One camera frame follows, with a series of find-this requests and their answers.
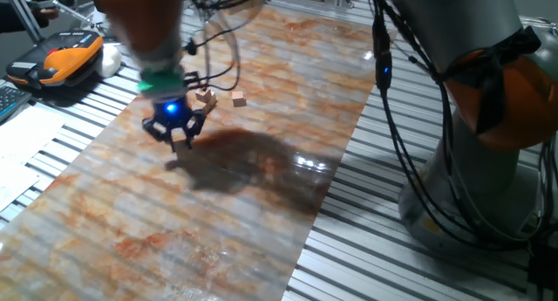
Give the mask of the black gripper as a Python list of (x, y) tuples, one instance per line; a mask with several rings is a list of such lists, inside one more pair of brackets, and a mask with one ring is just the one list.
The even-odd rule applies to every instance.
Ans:
[(153, 102), (153, 117), (142, 120), (143, 129), (156, 141), (164, 142), (175, 152), (170, 129), (183, 128), (186, 146), (192, 149), (192, 141), (201, 133), (206, 114), (192, 110), (185, 96)]

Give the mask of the person hand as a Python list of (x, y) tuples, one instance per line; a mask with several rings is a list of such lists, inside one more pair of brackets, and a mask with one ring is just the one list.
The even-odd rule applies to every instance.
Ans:
[(41, 28), (49, 26), (51, 20), (58, 17), (58, 9), (55, 6), (43, 8), (43, 9), (32, 9), (31, 10), (34, 18)]

